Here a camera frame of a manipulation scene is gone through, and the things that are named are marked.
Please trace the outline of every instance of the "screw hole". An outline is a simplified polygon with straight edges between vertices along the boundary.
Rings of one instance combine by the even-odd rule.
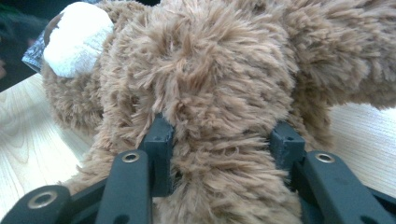
[[[42,208],[53,203],[57,197],[58,193],[54,190],[41,192],[33,197],[27,205],[30,209]]]
[[[122,157],[124,162],[134,162],[139,160],[139,154],[131,152]]]
[[[335,162],[335,159],[334,159],[331,155],[328,155],[328,154],[319,153],[319,154],[317,154],[315,157],[316,157],[319,161],[322,161],[322,162],[327,162],[327,163]]]
[[[126,224],[129,222],[129,217],[127,215],[119,215],[114,219],[113,224]]]
[[[367,216],[361,217],[361,221],[362,221],[364,224],[378,224],[378,222],[376,222],[374,219],[372,219],[372,218],[370,218],[370,217],[367,217]]]

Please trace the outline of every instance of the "light wood surface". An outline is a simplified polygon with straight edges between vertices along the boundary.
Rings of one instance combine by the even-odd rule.
[[[25,193],[65,181],[92,140],[61,130],[34,75],[0,93],[0,219]],[[339,155],[367,186],[396,197],[396,109],[332,110]]]

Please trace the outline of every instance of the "white patch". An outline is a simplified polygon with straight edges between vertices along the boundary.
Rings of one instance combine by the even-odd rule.
[[[44,59],[59,77],[90,73],[114,24],[104,10],[88,3],[71,4],[62,13]]]

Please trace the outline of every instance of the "wooden table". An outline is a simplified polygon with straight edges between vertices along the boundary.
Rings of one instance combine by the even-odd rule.
[[[92,140],[61,130],[34,75],[0,93],[0,219],[25,193],[65,181]],[[332,110],[339,155],[367,186],[396,197],[396,109]]]

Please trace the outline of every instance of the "teddy bear body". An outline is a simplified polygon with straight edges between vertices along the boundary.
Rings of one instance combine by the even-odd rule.
[[[94,133],[80,191],[137,148],[155,115],[175,127],[175,192],[159,223],[300,223],[268,136],[285,120],[306,150],[332,148],[329,108],[396,104],[392,0],[162,1],[97,5],[114,23],[93,72],[42,75],[54,117]]]

